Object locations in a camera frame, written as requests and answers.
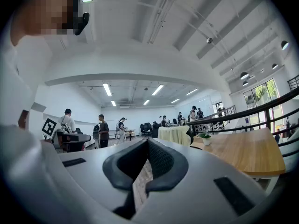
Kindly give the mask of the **wooden table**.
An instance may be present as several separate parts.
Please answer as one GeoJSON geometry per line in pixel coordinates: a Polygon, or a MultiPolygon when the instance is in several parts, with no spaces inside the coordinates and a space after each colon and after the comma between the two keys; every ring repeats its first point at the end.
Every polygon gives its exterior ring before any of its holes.
{"type": "Polygon", "coordinates": [[[202,138],[195,137],[191,147],[210,152],[250,176],[285,173],[283,156],[268,128],[213,135],[209,145],[204,145],[202,138]]]}

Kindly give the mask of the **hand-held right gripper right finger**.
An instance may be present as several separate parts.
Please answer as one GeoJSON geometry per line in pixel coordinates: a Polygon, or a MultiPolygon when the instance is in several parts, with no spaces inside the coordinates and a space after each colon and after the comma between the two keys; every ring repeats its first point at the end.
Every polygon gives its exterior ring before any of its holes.
{"type": "Polygon", "coordinates": [[[146,184],[146,192],[172,190],[185,177],[189,168],[184,155],[154,139],[148,139],[148,160],[153,180],[146,184]]]}

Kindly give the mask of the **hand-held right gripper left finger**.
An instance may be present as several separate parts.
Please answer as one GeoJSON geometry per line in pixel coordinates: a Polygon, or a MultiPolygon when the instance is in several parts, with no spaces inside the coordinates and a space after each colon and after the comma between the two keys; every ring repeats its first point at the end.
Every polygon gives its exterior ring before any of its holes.
{"type": "Polygon", "coordinates": [[[116,189],[126,191],[123,205],[113,212],[125,219],[135,214],[133,183],[148,159],[148,140],[143,139],[105,159],[102,169],[106,178],[116,189]]]}

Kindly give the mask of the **pale yellow clothes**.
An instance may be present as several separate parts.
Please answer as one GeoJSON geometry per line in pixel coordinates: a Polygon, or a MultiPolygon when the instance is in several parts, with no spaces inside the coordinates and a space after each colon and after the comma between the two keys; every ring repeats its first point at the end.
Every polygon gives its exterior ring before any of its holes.
{"type": "Polygon", "coordinates": [[[187,134],[189,126],[159,127],[158,139],[190,146],[191,138],[187,134]]]}

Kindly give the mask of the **person's white shirt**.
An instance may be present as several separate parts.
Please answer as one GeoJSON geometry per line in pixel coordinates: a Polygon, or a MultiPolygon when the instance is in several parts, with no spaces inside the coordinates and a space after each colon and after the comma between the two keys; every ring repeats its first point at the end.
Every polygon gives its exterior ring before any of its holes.
{"type": "Polygon", "coordinates": [[[17,125],[30,111],[52,52],[41,37],[24,37],[17,46],[10,31],[0,39],[0,125],[17,125]]]}

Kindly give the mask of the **large glass window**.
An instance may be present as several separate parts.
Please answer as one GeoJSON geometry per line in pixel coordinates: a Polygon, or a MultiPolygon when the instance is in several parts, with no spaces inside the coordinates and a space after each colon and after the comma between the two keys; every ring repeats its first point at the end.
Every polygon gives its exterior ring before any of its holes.
{"type": "MultiPolygon", "coordinates": [[[[244,98],[246,101],[247,109],[253,109],[259,106],[262,106],[268,102],[271,102],[277,98],[279,98],[279,93],[276,87],[276,84],[273,79],[263,83],[254,89],[251,89],[244,94],[244,98]]],[[[283,115],[283,110],[281,105],[275,106],[269,109],[269,117],[270,119],[278,118],[283,115]]],[[[263,123],[266,121],[266,113],[259,112],[253,115],[250,115],[249,118],[246,118],[246,122],[249,121],[250,125],[255,125],[258,123],[263,123]]],[[[275,122],[271,122],[270,129],[271,132],[276,132],[283,125],[283,120],[277,120],[275,122]]],[[[253,129],[265,128],[266,125],[256,126],[253,129]]]]}

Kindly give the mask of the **black metal railing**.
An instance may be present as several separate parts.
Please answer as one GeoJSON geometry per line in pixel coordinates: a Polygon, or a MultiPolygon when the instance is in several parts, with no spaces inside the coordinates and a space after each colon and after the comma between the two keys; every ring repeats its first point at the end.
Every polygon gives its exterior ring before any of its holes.
{"type": "MultiPolygon", "coordinates": [[[[265,113],[265,122],[262,122],[262,123],[257,123],[257,124],[254,124],[254,125],[238,127],[238,128],[225,129],[225,130],[210,130],[210,129],[212,129],[212,127],[211,127],[211,128],[206,129],[205,131],[195,131],[194,130],[194,132],[195,133],[202,133],[202,132],[221,133],[221,132],[237,131],[237,130],[243,130],[243,129],[248,129],[249,130],[250,128],[254,128],[256,126],[260,127],[262,125],[266,125],[267,128],[271,129],[270,125],[271,125],[272,122],[274,123],[277,120],[281,120],[283,118],[286,118],[290,115],[293,115],[293,114],[299,112],[299,108],[293,110],[292,112],[287,113],[286,115],[280,116],[278,118],[273,118],[273,119],[270,119],[269,109],[273,108],[275,106],[281,105],[283,103],[286,103],[286,102],[288,102],[289,100],[293,99],[294,97],[296,97],[298,95],[299,95],[299,87],[297,87],[295,90],[292,90],[291,92],[283,95],[282,97],[279,97],[279,98],[275,99],[274,101],[268,102],[268,103],[266,103],[262,106],[259,106],[259,107],[256,107],[256,108],[253,108],[253,109],[250,109],[250,110],[246,110],[246,111],[243,111],[243,112],[234,113],[234,114],[227,115],[227,116],[222,116],[220,118],[203,119],[203,120],[187,122],[186,125],[188,125],[189,127],[193,127],[193,126],[199,126],[199,125],[206,125],[206,123],[213,124],[214,122],[219,123],[221,121],[223,121],[223,122],[231,121],[231,120],[234,120],[234,119],[239,119],[239,118],[247,117],[247,116],[250,116],[250,115],[253,115],[253,114],[257,114],[259,112],[264,112],[265,113]]],[[[299,141],[299,138],[295,138],[294,140],[287,141],[285,143],[279,144],[279,147],[287,146],[287,145],[290,145],[290,144],[292,144],[294,142],[297,142],[297,141],[299,141]]],[[[299,149],[297,149],[295,151],[292,151],[292,152],[285,153],[285,154],[283,154],[283,157],[288,157],[288,156],[291,156],[291,155],[295,155],[297,153],[299,153],[299,149]]]]}

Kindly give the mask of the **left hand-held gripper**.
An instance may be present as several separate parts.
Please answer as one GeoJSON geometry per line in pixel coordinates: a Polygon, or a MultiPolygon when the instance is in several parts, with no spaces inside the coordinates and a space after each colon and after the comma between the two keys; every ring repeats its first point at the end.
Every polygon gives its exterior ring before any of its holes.
{"type": "Polygon", "coordinates": [[[42,127],[45,141],[52,143],[58,152],[79,152],[85,150],[85,143],[91,141],[91,136],[72,132],[66,124],[59,124],[47,118],[42,127]]]}

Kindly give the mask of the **row of ceiling tube lights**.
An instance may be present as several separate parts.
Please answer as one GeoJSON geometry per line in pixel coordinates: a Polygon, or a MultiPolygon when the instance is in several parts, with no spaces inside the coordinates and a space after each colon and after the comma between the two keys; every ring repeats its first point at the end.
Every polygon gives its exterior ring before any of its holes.
{"type": "Polygon", "coordinates": [[[104,83],[100,103],[103,107],[119,108],[166,106],[176,104],[199,89],[194,86],[178,83],[154,83],[145,81],[104,83]]]}

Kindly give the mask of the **small potted plant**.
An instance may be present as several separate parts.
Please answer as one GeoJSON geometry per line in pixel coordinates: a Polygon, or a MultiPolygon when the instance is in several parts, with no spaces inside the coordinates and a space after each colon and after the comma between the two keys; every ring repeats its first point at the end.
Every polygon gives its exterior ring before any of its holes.
{"type": "Polygon", "coordinates": [[[210,145],[211,135],[209,134],[209,132],[200,133],[199,137],[203,140],[203,144],[205,146],[210,145]]]}

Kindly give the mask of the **group of black office chairs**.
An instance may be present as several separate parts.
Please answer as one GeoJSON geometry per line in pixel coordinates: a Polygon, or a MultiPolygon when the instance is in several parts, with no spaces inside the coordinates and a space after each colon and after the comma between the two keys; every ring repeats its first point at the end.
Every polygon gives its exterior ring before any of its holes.
{"type": "Polygon", "coordinates": [[[140,131],[145,137],[157,138],[159,127],[161,127],[161,124],[156,122],[154,122],[153,124],[140,124],[140,131]]]}

